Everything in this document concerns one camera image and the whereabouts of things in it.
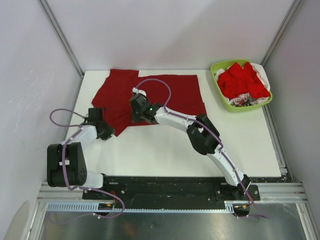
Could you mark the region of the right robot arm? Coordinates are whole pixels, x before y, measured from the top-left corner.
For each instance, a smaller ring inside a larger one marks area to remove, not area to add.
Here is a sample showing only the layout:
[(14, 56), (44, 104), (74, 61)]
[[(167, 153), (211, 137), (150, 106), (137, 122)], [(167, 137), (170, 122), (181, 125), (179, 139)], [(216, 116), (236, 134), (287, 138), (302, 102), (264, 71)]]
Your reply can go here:
[(210, 158), (231, 186), (230, 194), (242, 201), (249, 194), (250, 178), (228, 157), (220, 133), (206, 114), (187, 115), (159, 103), (151, 104), (142, 93), (134, 93), (129, 100), (134, 122), (166, 125), (185, 132), (193, 149)]

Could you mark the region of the dark red t-shirt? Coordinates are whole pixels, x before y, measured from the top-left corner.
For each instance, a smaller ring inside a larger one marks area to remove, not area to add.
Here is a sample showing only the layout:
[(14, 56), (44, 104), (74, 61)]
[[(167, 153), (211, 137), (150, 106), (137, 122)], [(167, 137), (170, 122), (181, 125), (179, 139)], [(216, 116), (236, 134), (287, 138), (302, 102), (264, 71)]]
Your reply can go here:
[(146, 126), (148, 123), (133, 122), (130, 98), (133, 96), (132, 89), (146, 79), (158, 79), (163, 81), (147, 81), (142, 83), (138, 89), (147, 94), (148, 100), (154, 104), (164, 104), (168, 108), (187, 115), (206, 114), (206, 107), (201, 96), (198, 77), (196, 75), (150, 75), (139, 76), (138, 70), (111, 69), (109, 76), (97, 91), (92, 100), (95, 108), (106, 107), (105, 121), (115, 129), (115, 135), (119, 136), (126, 128), (135, 126)]

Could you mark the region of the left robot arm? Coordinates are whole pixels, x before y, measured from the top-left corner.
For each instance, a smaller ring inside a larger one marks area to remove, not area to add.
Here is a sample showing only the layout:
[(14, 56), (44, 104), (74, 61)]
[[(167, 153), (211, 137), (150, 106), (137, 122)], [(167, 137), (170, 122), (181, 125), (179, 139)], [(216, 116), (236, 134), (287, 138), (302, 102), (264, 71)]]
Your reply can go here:
[(95, 140), (107, 141), (114, 135), (112, 128), (104, 119), (105, 107), (88, 109), (87, 116), (79, 113), (83, 122), (75, 125), (76, 132), (66, 140), (47, 147), (46, 179), (50, 187), (77, 187), (93, 189), (93, 194), (100, 200), (110, 196), (111, 188), (104, 184), (104, 174), (87, 170), (83, 150)]

